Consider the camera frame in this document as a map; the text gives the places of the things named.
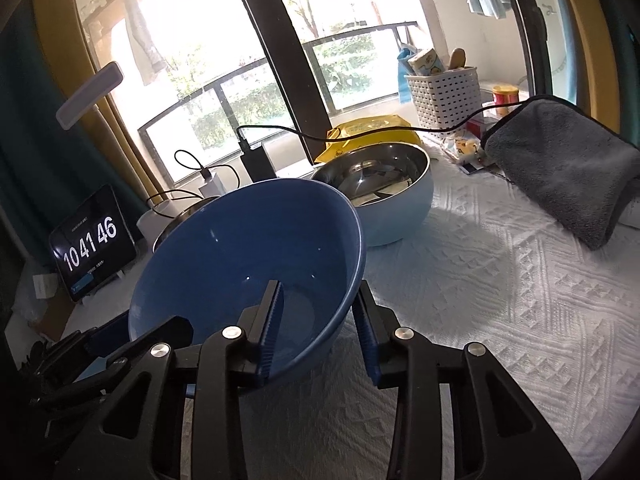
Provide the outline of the large blue bowl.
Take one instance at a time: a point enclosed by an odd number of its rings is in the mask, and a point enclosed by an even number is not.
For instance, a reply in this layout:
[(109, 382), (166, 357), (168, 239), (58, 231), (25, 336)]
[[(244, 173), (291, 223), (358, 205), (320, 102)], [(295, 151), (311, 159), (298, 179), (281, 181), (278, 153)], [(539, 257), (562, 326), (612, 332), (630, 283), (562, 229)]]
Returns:
[(270, 379), (287, 382), (328, 356), (365, 264), (358, 214), (340, 191), (308, 179), (254, 183), (208, 203), (160, 243), (134, 288), (129, 336), (178, 315), (200, 344), (278, 281), (284, 305)]

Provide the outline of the pink steel bowl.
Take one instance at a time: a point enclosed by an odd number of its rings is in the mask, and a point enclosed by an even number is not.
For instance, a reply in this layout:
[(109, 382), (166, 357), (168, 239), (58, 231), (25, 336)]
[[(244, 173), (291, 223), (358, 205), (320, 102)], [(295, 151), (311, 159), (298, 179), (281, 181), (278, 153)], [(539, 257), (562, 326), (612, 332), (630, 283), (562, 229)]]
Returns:
[(175, 218), (169, 221), (168, 225), (163, 228), (163, 231), (158, 234), (158, 237), (154, 240), (152, 245), (152, 252), (156, 252), (157, 248), (160, 247), (160, 244), (163, 243), (166, 238), (175, 231), (175, 229), (180, 226), (181, 223), (188, 220), (194, 214), (196, 214), (200, 209), (204, 208), (209, 203), (213, 203), (214, 200), (218, 200), (218, 196), (206, 197), (193, 205), (186, 207), (185, 210), (181, 211), (180, 214), (177, 214)]

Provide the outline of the light blue steel bowl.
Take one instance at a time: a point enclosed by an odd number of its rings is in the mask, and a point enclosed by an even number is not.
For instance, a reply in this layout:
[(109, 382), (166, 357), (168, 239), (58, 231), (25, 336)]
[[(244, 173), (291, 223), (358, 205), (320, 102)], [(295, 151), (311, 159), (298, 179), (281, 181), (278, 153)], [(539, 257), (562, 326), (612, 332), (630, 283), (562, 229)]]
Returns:
[(431, 209), (431, 159), (416, 144), (366, 145), (327, 162), (312, 177), (350, 200), (369, 247), (392, 244), (412, 234)]

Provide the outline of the cardboard box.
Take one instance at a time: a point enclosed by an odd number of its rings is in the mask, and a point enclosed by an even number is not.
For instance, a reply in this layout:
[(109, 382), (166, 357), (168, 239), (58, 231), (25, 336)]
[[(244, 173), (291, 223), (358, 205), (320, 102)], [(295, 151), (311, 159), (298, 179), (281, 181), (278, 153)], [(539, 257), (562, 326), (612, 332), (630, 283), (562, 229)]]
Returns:
[(63, 337), (70, 315), (75, 309), (73, 300), (63, 286), (60, 286), (52, 298), (44, 300), (46, 310), (42, 318), (29, 326), (41, 337), (57, 342)]

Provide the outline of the small white box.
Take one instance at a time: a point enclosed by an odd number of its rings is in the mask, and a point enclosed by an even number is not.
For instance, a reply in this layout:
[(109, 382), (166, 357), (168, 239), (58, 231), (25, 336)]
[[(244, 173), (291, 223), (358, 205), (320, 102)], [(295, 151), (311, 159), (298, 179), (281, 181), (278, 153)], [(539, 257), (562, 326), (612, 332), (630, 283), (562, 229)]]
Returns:
[(32, 276), (35, 296), (38, 300), (48, 300), (53, 298), (58, 292), (58, 274), (41, 273)]

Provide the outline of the white charger plug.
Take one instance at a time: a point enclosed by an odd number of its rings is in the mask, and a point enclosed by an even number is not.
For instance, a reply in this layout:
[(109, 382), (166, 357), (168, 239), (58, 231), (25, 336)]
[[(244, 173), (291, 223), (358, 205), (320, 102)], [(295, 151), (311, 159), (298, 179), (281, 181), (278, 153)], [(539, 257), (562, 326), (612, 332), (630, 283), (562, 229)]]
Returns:
[(227, 193), (227, 189), (221, 181), (215, 170), (204, 168), (200, 171), (204, 183), (198, 189), (204, 198), (212, 198), (223, 196)]

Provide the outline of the white desk lamp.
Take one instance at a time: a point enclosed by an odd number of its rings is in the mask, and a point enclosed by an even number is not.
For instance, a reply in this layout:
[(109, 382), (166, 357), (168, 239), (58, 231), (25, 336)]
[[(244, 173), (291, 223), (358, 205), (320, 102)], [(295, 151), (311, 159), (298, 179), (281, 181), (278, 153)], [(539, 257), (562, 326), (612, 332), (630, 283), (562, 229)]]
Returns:
[(56, 111), (55, 118), (65, 131), (76, 126), (84, 119), (91, 119), (98, 128), (98, 140), (114, 152), (117, 160), (124, 164), (125, 174), (134, 176), (131, 187), (142, 193), (146, 211), (137, 218), (136, 227), (142, 233), (146, 246), (152, 252), (152, 245), (158, 234), (174, 217), (170, 214), (170, 192), (159, 183), (153, 183), (144, 169), (137, 152), (127, 140), (119, 141), (113, 126), (116, 120), (109, 122), (99, 107), (122, 81), (122, 71), (116, 62), (109, 62), (87, 79)]

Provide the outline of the tablet showing clock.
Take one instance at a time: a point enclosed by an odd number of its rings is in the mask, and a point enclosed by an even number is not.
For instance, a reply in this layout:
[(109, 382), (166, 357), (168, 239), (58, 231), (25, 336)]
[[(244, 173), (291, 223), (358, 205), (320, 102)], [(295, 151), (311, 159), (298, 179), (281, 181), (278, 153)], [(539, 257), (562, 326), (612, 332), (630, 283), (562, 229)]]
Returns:
[(137, 257), (111, 185), (103, 185), (49, 235), (52, 257), (70, 296), (78, 302)]

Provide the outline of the black power adapter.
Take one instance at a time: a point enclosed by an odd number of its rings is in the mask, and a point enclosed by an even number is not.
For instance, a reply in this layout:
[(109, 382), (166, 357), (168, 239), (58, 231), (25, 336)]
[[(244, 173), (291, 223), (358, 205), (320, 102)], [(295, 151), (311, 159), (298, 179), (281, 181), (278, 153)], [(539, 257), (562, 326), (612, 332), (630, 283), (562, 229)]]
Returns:
[(247, 140), (240, 141), (241, 162), (253, 182), (275, 179), (276, 170), (261, 143), (252, 145)]

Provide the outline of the yellow snack bag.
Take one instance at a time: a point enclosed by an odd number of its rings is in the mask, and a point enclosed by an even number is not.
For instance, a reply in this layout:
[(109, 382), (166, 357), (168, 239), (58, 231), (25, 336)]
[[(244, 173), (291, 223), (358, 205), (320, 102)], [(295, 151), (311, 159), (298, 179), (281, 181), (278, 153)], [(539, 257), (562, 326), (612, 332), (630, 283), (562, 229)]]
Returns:
[(363, 117), (330, 130), (326, 134), (326, 149), (314, 161), (325, 164), (357, 148), (388, 142), (422, 145), (420, 136), (398, 115)]

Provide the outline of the teal left curtain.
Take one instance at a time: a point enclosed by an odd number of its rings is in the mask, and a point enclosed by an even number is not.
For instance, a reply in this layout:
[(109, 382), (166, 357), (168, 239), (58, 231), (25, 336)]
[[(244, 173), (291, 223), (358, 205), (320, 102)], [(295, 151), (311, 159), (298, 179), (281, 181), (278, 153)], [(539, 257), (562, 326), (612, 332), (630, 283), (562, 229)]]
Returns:
[(37, 39), (32, 3), (23, 0), (1, 33), (1, 206), (26, 252), (51, 270), (49, 235), (102, 185), (113, 188), (135, 240), (145, 211), (84, 127), (60, 127), (55, 112), (63, 102)]

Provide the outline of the white plastic basket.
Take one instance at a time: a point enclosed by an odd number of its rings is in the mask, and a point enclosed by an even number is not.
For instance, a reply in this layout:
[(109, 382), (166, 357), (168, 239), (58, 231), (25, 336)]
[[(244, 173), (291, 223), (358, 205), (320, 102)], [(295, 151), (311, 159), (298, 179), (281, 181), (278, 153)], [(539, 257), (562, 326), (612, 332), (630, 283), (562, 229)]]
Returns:
[(405, 76), (405, 80), (423, 128), (456, 131), (482, 107), (475, 67), (431, 76)]

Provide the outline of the yellow left curtain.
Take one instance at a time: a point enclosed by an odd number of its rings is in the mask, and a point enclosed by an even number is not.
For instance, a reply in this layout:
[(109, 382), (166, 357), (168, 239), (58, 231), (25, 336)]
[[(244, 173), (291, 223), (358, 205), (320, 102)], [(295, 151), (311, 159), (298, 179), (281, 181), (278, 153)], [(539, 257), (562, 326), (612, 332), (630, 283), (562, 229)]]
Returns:
[(72, 108), (90, 145), (141, 198), (163, 189), (131, 139), (108, 95), (122, 75), (111, 64), (100, 70), (93, 62), (81, 28), (76, 0), (32, 0), (41, 50), (51, 75)]

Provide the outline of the yellow curtain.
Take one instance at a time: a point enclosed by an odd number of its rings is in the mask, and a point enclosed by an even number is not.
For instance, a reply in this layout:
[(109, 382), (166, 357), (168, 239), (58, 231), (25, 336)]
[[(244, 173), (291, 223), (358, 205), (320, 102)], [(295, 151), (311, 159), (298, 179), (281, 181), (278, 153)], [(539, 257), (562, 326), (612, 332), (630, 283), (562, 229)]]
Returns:
[(600, 0), (568, 0), (584, 51), (590, 115), (620, 132), (620, 87), (612, 39)]
[(81, 28), (76, 0), (32, 0), (41, 50), (51, 75), (72, 108), (90, 145), (141, 198), (163, 189), (131, 139), (108, 95), (122, 75), (111, 64), (100, 70), (93, 62)]

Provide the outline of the grey folded towel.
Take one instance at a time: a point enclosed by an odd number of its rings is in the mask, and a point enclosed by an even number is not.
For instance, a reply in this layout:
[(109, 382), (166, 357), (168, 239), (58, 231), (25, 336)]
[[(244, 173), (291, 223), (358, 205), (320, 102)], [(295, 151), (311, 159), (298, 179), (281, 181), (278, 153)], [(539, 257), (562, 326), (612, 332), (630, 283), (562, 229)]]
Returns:
[(487, 156), (589, 249), (639, 196), (639, 149), (556, 96), (533, 96), (491, 127)]

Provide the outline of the red yellow can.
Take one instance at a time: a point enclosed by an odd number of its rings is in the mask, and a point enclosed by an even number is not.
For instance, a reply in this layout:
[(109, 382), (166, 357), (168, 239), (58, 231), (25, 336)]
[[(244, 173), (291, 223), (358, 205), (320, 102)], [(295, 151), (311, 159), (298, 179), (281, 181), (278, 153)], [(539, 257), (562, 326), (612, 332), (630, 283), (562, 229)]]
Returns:
[(510, 113), (512, 104), (518, 102), (520, 92), (513, 84), (495, 84), (492, 87), (492, 96), (496, 113), (499, 117), (504, 117)]

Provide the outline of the yellow right curtain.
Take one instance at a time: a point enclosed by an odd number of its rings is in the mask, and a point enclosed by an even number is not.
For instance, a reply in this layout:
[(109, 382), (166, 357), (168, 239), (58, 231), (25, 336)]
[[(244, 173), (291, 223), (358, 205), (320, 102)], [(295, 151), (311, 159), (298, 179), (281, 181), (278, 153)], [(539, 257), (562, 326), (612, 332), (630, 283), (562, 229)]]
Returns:
[(620, 87), (612, 39), (600, 0), (568, 0), (584, 51), (590, 115), (620, 132)]

